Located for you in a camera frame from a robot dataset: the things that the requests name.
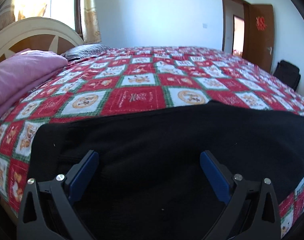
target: folded pink blanket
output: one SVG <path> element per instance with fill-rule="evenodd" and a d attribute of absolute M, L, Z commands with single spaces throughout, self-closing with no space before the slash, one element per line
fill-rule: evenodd
<path fill-rule="evenodd" d="M 0 106 L 35 80 L 67 65 L 53 52 L 28 50 L 0 62 Z"/>
<path fill-rule="evenodd" d="M 24 87 L 23 89 L 21 89 L 19 92 L 17 92 L 16 94 L 12 95 L 5 103 L 3 103 L 0 106 L 0 118 L 2 117 L 2 115 L 11 108 L 11 106 L 17 102 L 22 96 L 24 96 L 24 94 L 26 94 L 28 91 L 32 90 L 33 88 L 42 85 L 44 82 L 46 82 L 47 80 L 49 80 L 55 73 L 57 73 L 59 70 L 55 70 L 50 74 L 47 74 L 37 80 L 35 80 L 34 82 L 32 82 L 31 84 L 28 84 L 26 87 Z"/>

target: bedspread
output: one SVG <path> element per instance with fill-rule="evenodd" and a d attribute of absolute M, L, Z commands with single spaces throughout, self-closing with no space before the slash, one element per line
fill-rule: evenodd
<path fill-rule="evenodd" d="M 258 66 L 198 47 L 111 49 L 71 62 L 0 120 L 0 195 L 18 212 L 37 129 L 49 122 L 225 104 L 304 116 L 304 98 Z M 304 178 L 280 204 L 284 235 L 304 211 Z"/>

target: bed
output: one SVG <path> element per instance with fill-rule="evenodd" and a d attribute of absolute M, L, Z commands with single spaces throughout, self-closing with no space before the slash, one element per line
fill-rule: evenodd
<path fill-rule="evenodd" d="M 60 54 L 79 45 L 82 39 L 66 25 L 29 18 L 0 33 L 0 62 L 26 48 Z M 258 66 L 215 49 L 115 48 L 71 61 L 22 96 L 0 119 L 0 200 L 8 213 L 17 216 L 33 138 L 45 123 L 200 105 L 211 100 L 304 117 L 302 96 Z M 285 236 L 304 212 L 304 177 L 279 207 Z"/>

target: door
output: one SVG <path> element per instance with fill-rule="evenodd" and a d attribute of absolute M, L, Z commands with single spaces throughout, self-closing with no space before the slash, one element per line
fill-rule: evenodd
<path fill-rule="evenodd" d="M 270 73 L 274 48 L 273 6 L 244 6 L 244 24 L 243 58 Z"/>

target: wooden headboard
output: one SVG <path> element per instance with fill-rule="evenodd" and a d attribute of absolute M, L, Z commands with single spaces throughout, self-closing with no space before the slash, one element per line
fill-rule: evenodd
<path fill-rule="evenodd" d="M 0 62 L 24 49 L 62 54 L 84 41 L 69 26 L 57 20 L 31 17 L 0 31 Z"/>

